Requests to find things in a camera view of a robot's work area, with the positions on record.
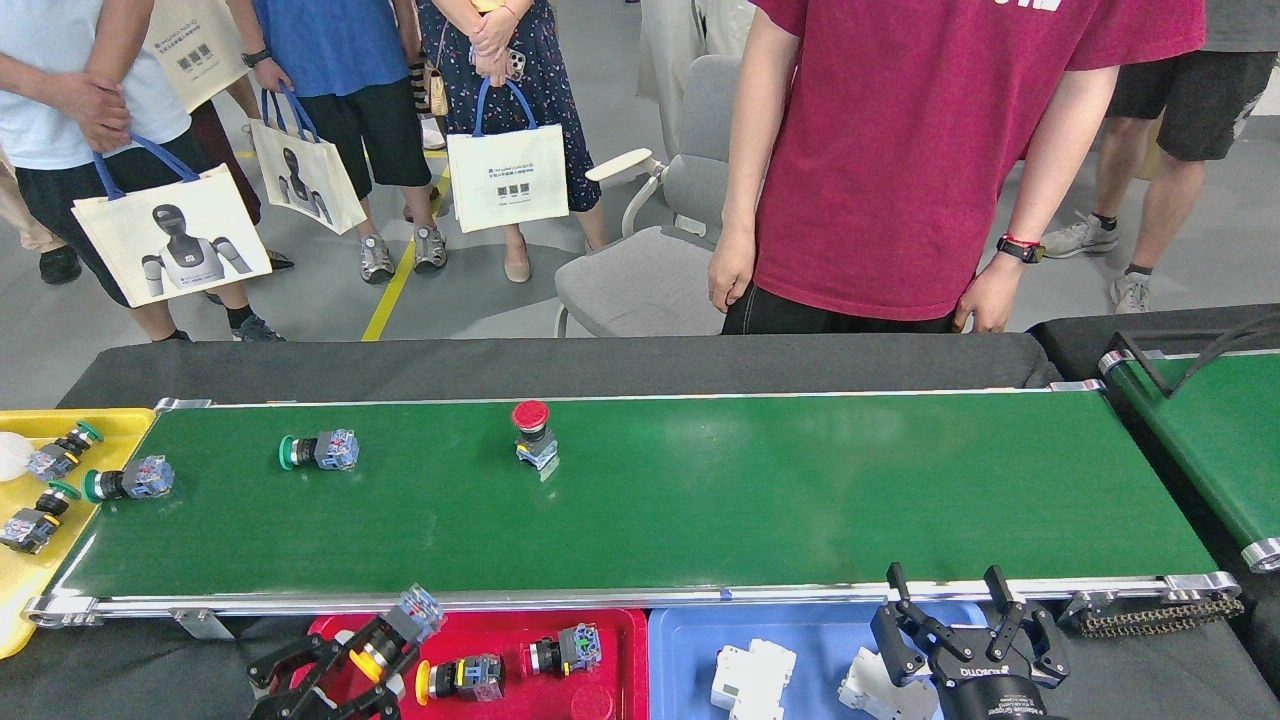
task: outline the chair armrest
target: chair armrest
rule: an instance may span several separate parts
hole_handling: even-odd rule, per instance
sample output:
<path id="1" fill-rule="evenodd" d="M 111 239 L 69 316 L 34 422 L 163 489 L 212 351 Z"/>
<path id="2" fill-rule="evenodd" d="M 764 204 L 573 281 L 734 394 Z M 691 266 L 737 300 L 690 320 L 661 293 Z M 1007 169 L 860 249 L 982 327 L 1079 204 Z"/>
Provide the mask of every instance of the chair armrest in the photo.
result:
<path id="1" fill-rule="evenodd" d="M 604 163 L 591 168 L 586 172 L 586 179 L 600 182 L 604 178 L 611 178 L 618 173 L 635 168 L 636 165 L 640 165 L 641 169 L 649 176 L 655 176 L 662 169 L 662 163 L 653 159 L 653 150 L 641 147 L 639 150 L 618 155 L 612 160 L 605 160 Z"/>

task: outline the red tray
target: red tray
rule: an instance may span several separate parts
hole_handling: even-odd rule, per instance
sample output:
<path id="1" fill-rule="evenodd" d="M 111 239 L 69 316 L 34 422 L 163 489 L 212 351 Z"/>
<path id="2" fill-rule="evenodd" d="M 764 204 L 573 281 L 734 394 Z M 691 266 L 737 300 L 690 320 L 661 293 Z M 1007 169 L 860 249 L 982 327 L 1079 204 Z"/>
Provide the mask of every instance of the red tray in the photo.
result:
<path id="1" fill-rule="evenodd" d="M 370 615 L 330 615 L 311 624 L 312 633 L 332 639 L 338 630 L 358 630 Z M 590 673 L 568 678 L 534 675 L 529 643 L 579 623 L 595 623 L 603 660 Z M 440 633 L 422 644 L 422 659 L 436 665 L 467 655 L 502 655 L 506 694 L 494 702 L 457 697 L 433 698 L 425 707 L 413 698 L 417 665 L 404 674 L 401 701 L 404 720 L 648 720 L 649 642 L 640 610 L 552 610 L 521 612 L 449 612 Z M 343 703 L 369 688 L 351 664 L 328 684 L 330 700 Z"/>

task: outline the tote bag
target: tote bag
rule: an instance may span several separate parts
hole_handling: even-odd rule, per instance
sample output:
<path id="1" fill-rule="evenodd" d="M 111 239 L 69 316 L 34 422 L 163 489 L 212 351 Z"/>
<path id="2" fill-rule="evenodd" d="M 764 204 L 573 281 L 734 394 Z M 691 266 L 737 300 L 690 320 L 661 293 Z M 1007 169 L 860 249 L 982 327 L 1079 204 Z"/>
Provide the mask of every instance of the tote bag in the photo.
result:
<path id="1" fill-rule="evenodd" d="M 248 72 L 223 0 L 156 0 L 146 47 L 188 113 Z"/>
<path id="2" fill-rule="evenodd" d="M 125 195 L 95 152 L 106 197 L 77 200 L 72 208 L 129 307 L 271 272 L 227 165 L 196 174 L 164 147 L 133 140 L 179 182 Z"/>
<path id="3" fill-rule="evenodd" d="M 525 109 L 527 128 L 500 135 L 481 131 L 489 94 L 485 78 L 476 99 L 474 132 L 445 138 L 453 204 L 462 232 L 568 215 L 564 135 L 558 124 L 538 127 L 520 88 L 509 81 L 507 87 Z"/>
<path id="4" fill-rule="evenodd" d="M 250 120 L 266 199 L 271 205 L 289 208 L 333 232 L 344 233 L 365 220 L 351 176 L 342 167 L 338 147 L 316 135 L 297 96 L 282 90 L 293 109 L 297 135 L 284 124 L 279 94 L 270 94 L 275 108 L 275 127 L 271 127 L 266 90 L 262 91 L 262 120 Z"/>

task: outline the person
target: person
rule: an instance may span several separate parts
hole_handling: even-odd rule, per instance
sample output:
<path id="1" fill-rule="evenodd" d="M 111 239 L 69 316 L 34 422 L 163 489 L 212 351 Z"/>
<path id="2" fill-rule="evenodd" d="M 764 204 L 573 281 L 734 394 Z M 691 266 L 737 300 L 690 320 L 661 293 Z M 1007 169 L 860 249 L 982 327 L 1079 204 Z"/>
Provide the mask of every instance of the person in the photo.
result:
<path id="1" fill-rule="evenodd" d="M 369 208 L 374 178 L 399 186 L 413 217 L 413 270 L 444 266 L 445 238 L 431 215 L 431 170 L 413 109 L 408 68 L 421 41 L 412 0 L 230 0 L 244 61 L 259 85 L 298 95 L 316 132 L 338 147 L 365 209 L 356 225 L 360 277 L 379 284 L 396 266 Z M 369 154 L 369 164 L 365 154 Z"/>
<path id="2" fill-rule="evenodd" d="M 755 4 L 708 270 L 724 333 L 1002 331 L 1116 65 L 1204 41 L 1203 0 Z"/>
<path id="3" fill-rule="evenodd" d="M 439 69 L 449 99 L 447 124 L 451 133 L 471 132 L 484 79 L 489 78 L 497 87 L 506 85 L 515 70 L 512 54 L 524 59 L 517 85 L 529 100 L 534 119 L 539 126 L 559 124 L 564 132 L 568 209 L 582 225 L 586 249 L 599 250 L 608 245 L 600 186 L 586 178 L 586 170 L 593 167 L 591 155 L 568 85 L 550 3 L 419 0 L 417 12 L 428 56 L 442 58 Z M 489 92 L 483 123 L 485 132 L 522 129 L 527 123 L 515 94 Z M 503 273 L 513 283 L 527 282 L 532 268 L 520 225 L 503 225 L 502 233 L 507 246 Z"/>
<path id="4" fill-rule="evenodd" d="M 65 284 L 81 275 L 81 263 L 76 251 L 31 217 L 3 150 L 0 150 L 0 219 L 18 231 L 18 242 L 23 247 L 40 254 L 41 282 Z"/>
<path id="5" fill-rule="evenodd" d="M 192 169 L 210 169 L 191 118 L 155 56 L 142 47 L 148 0 L 0 0 L 0 146 L 14 164 L 31 214 L 72 246 L 120 305 L 124 295 L 72 215 L 79 199 L 105 193 L 92 152 L 125 192 L 175 182 L 173 170 L 128 132 L 159 142 Z M 218 288 L 232 336 L 282 341 L 252 309 L 244 283 Z M 152 341 L 189 337 L 164 301 L 128 310 Z"/>
<path id="6" fill-rule="evenodd" d="M 1120 69 L 1098 154 L 1093 213 L 1043 238 L 1046 258 L 1116 249 L 1120 204 L 1142 167 L 1151 124 L 1164 110 L 1156 137 L 1160 170 L 1147 187 L 1137 247 L 1108 287 L 1119 314 L 1151 309 L 1152 272 L 1194 210 L 1208 161 L 1226 158 L 1244 129 L 1280 50 L 1280 0 L 1208 0 L 1206 22 L 1202 49 Z"/>

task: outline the hand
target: hand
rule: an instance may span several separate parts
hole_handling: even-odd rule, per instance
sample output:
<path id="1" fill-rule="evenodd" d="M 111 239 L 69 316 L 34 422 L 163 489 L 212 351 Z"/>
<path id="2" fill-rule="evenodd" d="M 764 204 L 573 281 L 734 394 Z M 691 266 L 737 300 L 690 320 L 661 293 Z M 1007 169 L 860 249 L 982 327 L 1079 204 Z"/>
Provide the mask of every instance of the hand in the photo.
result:
<path id="1" fill-rule="evenodd" d="M 471 37 L 471 44 L 476 46 L 476 53 L 484 55 L 492 55 L 498 50 L 506 51 L 518 23 L 515 10 L 503 5 L 484 15 L 479 32 Z"/>
<path id="2" fill-rule="evenodd" d="M 257 78 L 257 83 L 268 90 L 280 91 L 280 85 L 293 90 L 293 81 L 284 72 L 284 68 L 275 61 L 275 58 L 268 58 L 259 64 L 253 65 L 253 77 Z"/>
<path id="3" fill-rule="evenodd" d="M 476 51 L 476 74 L 489 78 L 489 85 L 502 87 L 511 77 L 511 55 L 506 47 L 497 55 L 483 55 Z"/>
<path id="4" fill-rule="evenodd" d="M 708 296 L 721 313 L 746 292 L 755 272 L 755 233 L 724 228 L 707 270 Z"/>
<path id="5" fill-rule="evenodd" d="M 1005 332 L 1005 324 L 1014 314 L 1014 297 L 1018 295 L 1018 281 L 1021 279 L 1024 269 L 1025 264 L 1019 259 L 997 252 L 960 296 L 951 329 L 957 333 L 964 332 L 969 315 L 973 315 L 973 332 Z"/>
<path id="6" fill-rule="evenodd" d="M 124 106 L 124 88 L 119 83 L 86 73 L 54 74 L 49 77 L 42 101 L 74 119 L 90 147 L 97 152 L 109 152 L 131 142 L 129 110 Z"/>

